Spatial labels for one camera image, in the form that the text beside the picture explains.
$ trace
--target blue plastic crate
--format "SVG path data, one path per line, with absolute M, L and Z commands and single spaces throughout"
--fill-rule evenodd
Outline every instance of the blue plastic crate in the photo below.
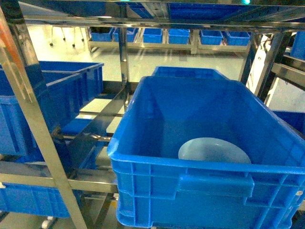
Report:
M 91 29 L 91 39 L 93 42 L 111 42 L 114 28 L 98 27 L 99 32 Z
M 162 43 L 162 29 L 145 29 L 143 41 L 144 43 Z
M 103 16 L 105 2 L 94 1 L 56 1 L 24 0 L 23 2 L 79 17 Z
M 190 30 L 169 29 L 169 44 L 188 44 L 190 38 Z
M 221 20 L 257 6 L 170 3 L 170 19 Z
M 79 73 L 82 76 L 81 107 L 88 104 L 92 99 L 103 91 L 102 67 L 103 63 L 90 62 L 60 62 L 40 61 L 41 69 L 44 71 L 59 71 L 68 73 Z
M 219 45 L 223 41 L 223 35 L 220 31 L 201 30 L 201 44 Z
M 95 169 L 96 156 L 102 150 L 103 146 L 103 142 L 98 142 L 96 147 L 88 154 L 80 168 Z M 9 183 L 3 184 L 5 185 L 5 188 L 0 189 L 1 211 L 59 218 L 70 217 L 57 188 L 15 185 Z M 80 205 L 80 197 L 83 192 L 79 190 L 74 190 L 73 192 Z
M 305 60 L 305 31 L 297 32 L 295 36 L 295 42 L 292 46 L 290 55 L 292 57 Z
M 138 28 L 127 28 L 127 42 L 133 42 L 135 35 L 138 32 Z M 113 32 L 113 37 L 115 42 L 119 42 L 119 31 L 118 28 L 116 28 Z
M 210 68 L 158 66 L 153 71 L 152 76 L 228 80 L 228 78 L 222 75 L 219 71 Z
M 274 113 L 297 131 L 305 135 L 305 113 L 289 111 L 274 111 Z
M 179 160 L 198 137 L 252 164 Z M 305 141 L 237 81 L 143 77 L 108 155 L 131 227 L 288 229 L 305 198 Z
M 250 35 L 247 32 L 222 32 L 228 45 L 246 46 L 250 41 Z
M 62 126 L 80 111 L 81 75 L 44 73 L 50 96 Z M 25 156 L 36 152 L 36 143 L 14 92 L 3 70 L 0 70 L 0 151 L 2 154 Z

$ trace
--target metal bar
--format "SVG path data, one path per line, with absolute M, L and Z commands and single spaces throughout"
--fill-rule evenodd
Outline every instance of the metal bar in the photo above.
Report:
M 65 135 L 64 138 L 72 140 L 72 139 L 75 138 L 75 136 L 67 136 L 67 135 Z M 110 142 L 111 141 L 111 137 L 99 136 L 97 141 L 98 142 Z
M 138 86 L 138 82 L 130 82 L 131 94 L 134 93 Z M 103 92 L 105 94 L 117 94 L 122 89 L 122 83 L 119 81 L 103 81 Z
M 0 62 L 75 227 L 86 229 L 57 153 L 69 156 L 20 6 L 0 0 L 0 7 Z
M 46 166 L 13 162 L 0 163 L 0 181 L 3 183 L 56 187 Z M 76 169 L 68 179 L 72 189 L 117 193 L 116 175 L 112 171 Z
M 144 19 L 144 18 L 96 18 L 96 17 L 70 17 L 70 16 L 43 16 L 27 15 L 26 20 L 41 21 L 69 26 L 103 26 L 103 27 L 135 27 L 135 28 L 180 28 L 220 31 L 303 31 L 305 23 L 300 22 L 265 22 L 265 21 L 207 21 L 207 20 L 177 20 L 177 19 Z
M 76 190 L 118 193 L 116 180 L 112 171 L 78 169 L 76 177 L 69 179 L 69 184 Z
M 120 17 L 127 17 L 126 5 L 120 6 Z M 127 28 L 119 28 L 119 50 L 120 64 L 122 75 L 122 87 L 126 89 L 126 97 L 124 109 L 126 110 L 129 104 L 130 84 L 129 84 L 129 66 L 128 66 L 128 51 L 127 51 Z
M 120 2 L 121 0 L 91 0 L 105 2 Z M 249 3 L 244 0 L 129 0 L 129 2 L 161 2 L 161 3 L 198 3 L 198 4 L 222 4 L 222 5 L 261 5 L 261 6 L 305 6 L 304 0 L 251 0 Z
M 305 72 L 281 63 L 274 63 L 272 72 L 275 73 L 276 77 L 305 90 Z
M 92 52 L 92 46 L 91 46 L 91 44 L 89 43 L 89 40 L 90 40 L 89 27 L 86 27 L 86 28 L 85 28 L 85 33 L 86 33 L 86 39 L 87 39 L 88 50 L 89 50 L 90 52 Z
M 110 204 L 113 200 L 113 194 L 112 193 L 108 193 L 104 202 L 103 202 L 103 205 L 102 205 L 102 208 L 99 212 L 99 215 L 94 223 L 94 229 L 100 229 L 106 216 L 107 216 L 107 212 L 109 210 L 109 207 L 110 207 Z
M 275 62 L 276 63 L 281 62 L 283 54 L 290 40 L 290 37 L 291 37 L 291 33 L 279 33 L 274 35 L 270 51 L 267 53 L 264 62 L 264 68 L 255 91 L 255 94 L 263 102 L 266 100 L 268 92 L 271 89 L 272 82 L 275 79 L 275 74 L 271 72 L 273 64 Z
M 80 111 L 80 115 L 99 115 L 100 112 Z M 114 117 L 123 117 L 123 114 L 111 114 Z
M 240 75 L 239 75 L 239 79 L 238 81 L 242 82 L 244 85 L 247 84 L 250 72 L 251 72 L 251 68 L 252 68 L 252 64 L 257 52 L 257 49 L 260 45 L 262 36 L 260 34 L 251 34 L 250 37 L 250 42 L 247 46 L 247 56 L 244 58 L 244 62 L 240 71 Z
M 305 72 L 305 61 L 291 56 L 283 56 L 282 64 Z
M 191 54 L 197 54 L 199 46 L 199 30 L 192 31 L 191 37 Z
M 106 135 L 106 129 L 113 121 L 126 98 L 126 89 L 123 88 L 113 100 L 96 116 L 69 144 L 68 150 L 73 153 L 72 165 L 78 168 L 89 152 L 95 147 L 96 142 Z

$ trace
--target metal cart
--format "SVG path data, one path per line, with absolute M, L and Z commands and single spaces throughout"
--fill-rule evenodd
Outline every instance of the metal cart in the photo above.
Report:
M 106 4 L 114 6 L 119 0 L 105 0 Z M 152 14 L 152 19 L 131 17 L 134 13 L 128 4 L 107 7 L 107 17 L 73 17 L 73 16 L 23 16 L 17 0 L 0 1 L 1 49 L 0 62 L 7 78 L 14 90 L 20 107 L 33 132 L 34 138 L 41 150 L 51 176 L 42 176 L 40 171 L 45 166 L 29 166 L 13 162 L 0 162 L 0 181 L 35 185 L 41 187 L 57 187 L 77 229 L 87 229 L 98 226 L 104 218 L 113 194 L 118 192 L 115 184 L 115 174 L 110 170 L 73 169 L 65 170 L 59 158 L 60 150 L 69 150 L 84 159 L 97 141 L 109 141 L 109 137 L 101 137 L 95 128 L 96 125 L 106 127 L 116 116 L 120 108 L 128 106 L 129 95 L 133 93 L 137 83 L 129 82 L 128 55 L 127 55 L 127 27 L 139 28 L 181 28 L 191 29 L 193 35 L 199 30 L 248 31 L 251 32 L 250 43 L 247 46 L 247 57 L 244 59 L 239 80 L 246 84 L 256 50 L 262 33 L 274 33 L 271 50 L 267 54 L 263 73 L 255 94 L 262 100 L 268 97 L 276 77 L 305 90 L 305 62 L 284 56 L 291 32 L 305 30 L 305 23 L 293 22 L 305 17 L 305 0 L 131 0 L 128 3 L 142 2 Z M 248 7 L 246 11 L 228 17 L 225 20 L 178 20 L 168 18 L 168 3 L 200 3 L 200 4 L 236 4 Z M 119 49 L 121 60 L 122 83 L 104 82 L 104 92 L 116 94 L 113 100 L 97 114 L 97 117 L 76 137 L 67 148 L 65 137 L 59 125 L 51 126 L 46 123 L 46 117 L 54 117 L 53 103 L 50 98 L 40 100 L 38 85 L 45 85 L 39 67 L 26 21 L 35 23 L 51 23 L 65 26 L 103 26 L 120 27 Z M 199 40 L 193 41 L 190 47 L 196 53 Z M 33 71 L 30 66 L 38 68 Z M 86 206 L 80 209 L 73 194 L 74 189 L 89 192 L 108 193 L 106 201 L 100 211 L 98 220 L 93 222 L 87 217 Z

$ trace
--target crate rim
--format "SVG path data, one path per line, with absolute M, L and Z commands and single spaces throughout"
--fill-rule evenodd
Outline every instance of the crate rim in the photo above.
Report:
M 109 145 L 107 148 L 108 156 L 115 161 L 119 162 L 131 162 L 131 163 L 140 163 L 140 164 L 151 164 L 159 166 L 168 166 L 173 164 L 176 167 L 185 167 L 185 168 L 199 168 L 199 169 L 209 169 L 209 170 L 222 170 L 222 171 L 234 171 L 234 172 L 263 172 L 263 173 L 281 173 L 281 174 L 300 174 L 305 175 L 305 167 L 292 167 L 292 166 L 275 166 L 275 165 L 258 165 L 258 164 L 237 164 L 237 163 L 226 163 L 226 162 L 207 162 L 207 161 L 190 161 L 190 160 L 180 160 L 175 158 L 162 158 L 162 157 L 148 157 L 148 156 L 136 156 L 136 155 L 124 155 L 117 151 L 118 148 L 118 139 L 122 138 L 122 134 L 126 125 L 128 124 L 128 115 L 130 110 L 134 106 L 134 100 L 137 99 L 139 92 L 141 90 L 141 85 L 144 81 L 150 80 L 151 76 L 142 77 L 138 87 L 136 88 L 130 105 L 128 106 L 125 114 L 123 115 L 122 120 L 120 121 L 117 131 L 115 131 Z M 175 78 L 177 80 L 193 80 L 193 81 L 202 81 L 203 79 L 196 78 Z M 249 93 L 249 96 L 253 97 L 260 106 L 264 106 L 264 103 L 254 96 L 245 86 L 238 81 L 234 80 L 221 80 L 227 84 L 235 84 L 237 87 L 242 88 L 246 93 Z M 282 129 L 288 132 L 296 142 L 302 144 L 303 150 L 305 150 L 305 141 L 297 135 L 291 128 L 289 128 L 276 114 L 274 114 L 269 108 L 266 111 L 274 119 L 276 119 L 282 125 Z

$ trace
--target green light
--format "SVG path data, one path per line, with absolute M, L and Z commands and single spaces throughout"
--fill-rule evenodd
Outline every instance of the green light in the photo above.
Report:
M 251 3 L 251 0 L 243 0 L 243 4 L 249 5 Z

